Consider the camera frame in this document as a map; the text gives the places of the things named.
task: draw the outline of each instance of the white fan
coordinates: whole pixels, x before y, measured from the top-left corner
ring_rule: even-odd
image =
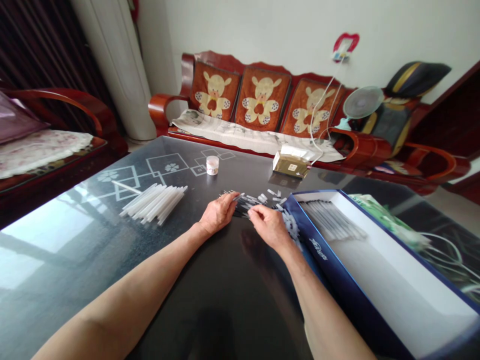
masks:
[[[371,115],[383,100],[384,92],[377,86],[365,86],[355,90],[343,103],[343,113],[346,117],[341,119],[340,124],[335,127],[351,131],[350,119],[362,119]]]

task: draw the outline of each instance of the teddy bear cushion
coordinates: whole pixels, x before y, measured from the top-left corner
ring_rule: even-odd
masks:
[[[320,134],[322,139],[327,137],[328,132],[326,129],[329,124],[332,123],[345,94],[345,88],[341,87],[339,90],[338,85],[330,85],[325,94],[327,85],[326,83],[316,82],[306,78],[301,79],[293,94],[286,114],[286,120],[280,132],[299,138],[309,138],[311,131],[310,123],[313,115],[313,137],[318,138]]]
[[[276,131],[290,81],[285,73],[245,68],[235,122],[252,130]]]
[[[190,100],[194,109],[229,121],[235,106],[240,75],[203,62],[195,64]]]

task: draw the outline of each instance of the pink cushion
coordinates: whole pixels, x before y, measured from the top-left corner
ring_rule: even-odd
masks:
[[[0,91],[0,144],[23,138],[49,126]]]

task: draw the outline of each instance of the black table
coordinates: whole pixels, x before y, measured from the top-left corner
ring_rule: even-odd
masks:
[[[217,176],[206,174],[210,155],[221,159]],[[162,227],[142,225],[119,217],[134,195],[111,180],[139,190],[153,183],[188,190]],[[479,269],[479,240],[407,187],[316,168],[299,181],[272,173],[269,158],[161,137],[1,231],[0,357],[31,357],[230,189],[253,196],[267,189],[282,197],[315,189],[371,194],[415,230],[448,237]],[[129,357],[186,359],[208,344],[226,359],[311,359],[288,272],[245,218],[234,217],[194,255]],[[468,357],[475,347],[456,355]]]

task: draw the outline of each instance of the wooden sofa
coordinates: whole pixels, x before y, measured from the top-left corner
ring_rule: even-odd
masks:
[[[289,84],[287,96],[285,98],[286,101],[280,115],[280,121],[276,128],[277,132],[282,132],[282,129],[285,128],[285,124],[288,118],[287,113],[290,109],[290,103],[294,96],[294,91],[302,79],[311,80],[317,83],[323,83],[325,85],[328,84],[331,79],[330,76],[321,76],[311,72],[300,75],[292,75],[282,66],[273,66],[263,62],[256,62],[245,65],[232,55],[222,55],[212,51],[205,51],[197,54],[184,53],[181,60],[182,83],[180,94],[171,95],[160,93],[155,94],[150,100],[148,109],[150,117],[152,118],[156,126],[157,136],[169,136],[177,139],[193,141],[196,143],[217,146],[245,153],[257,154],[270,158],[272,158],[272,156],[269,154],[254,153],[250,150],[244,150],[235,146],[230,146],[217,141],[212,141],[200,136],[194,136],[192,134],[179,131],[179,129],[177,129],[175,126],[170,126],[169,120],[166,116],[166,109],[170,102],[174,100],[182,100],[188,103],[188,107],[190,109],[199,109],[198,103],[193,101],[191,98],[195,68],[196,64],[198,63],[207,64],[221,70],[239,74],[240,76],[244,73],[246,68],[252,67],[290,76],[291,81]],[[332,86],[338,87],[339,85],[341,84],[336,79],[334,79],[332,82]],[[355,90],[352,88],[345,88],[344,86],[343,88],[345,89],[345,91],[341,96],[339,96],[340,100],[333,109],[332,116],[330,117],[332,126],[339,124],[340,119],[344,117],[342,111],[343,103],[345,99]],[[238,98],[239,96],[236,97],[235,102],[232,104],[233,113],[235,113],[236,107],[242,106],[241,104],[238,104]],[[232,116],[230,121],[235,121],[235,117]],[[443,182],[457,177],[461,177],[468,171],[470,166],[466,159],[457,158],[439,149],[407,142],[405,143],[405,146],[412,148],[413,151],[407,151],[406,153],[408,155],[405,155],[404,152],[401,153],[404,162],[409,163],[414,167],[417,167],[426,157],[434,155],[441,158],[440,162],[444,164],[444,167],[437,169],[437,171],[434,173],[432,173],[431,171],[427,171],[426,175],[415,177],[376,172],[373,171],[374,167],[381,165],[392,154],[391,146],[386,140],[357,131],[346,131],[337,128],[330,128],[329,131],[332,139],[335,140],[333,146],[340,153],[346,156],[346,158],[340,161],[329,163],[317,161],[314,165],[315,167],[404,184],[422,195],[432,193],[437,188],[437,186]]]
[[[43,105],[40,99],[61,101],[79,108],[94,127],[89,146],[24,174],[0,179],[0,229],[47,201],[113,164],[128,153],[126,141],[117,131],[112,111],[88,93],[68,88],[2,91],[18,99],[54,130],[70,130],[66,123]]]

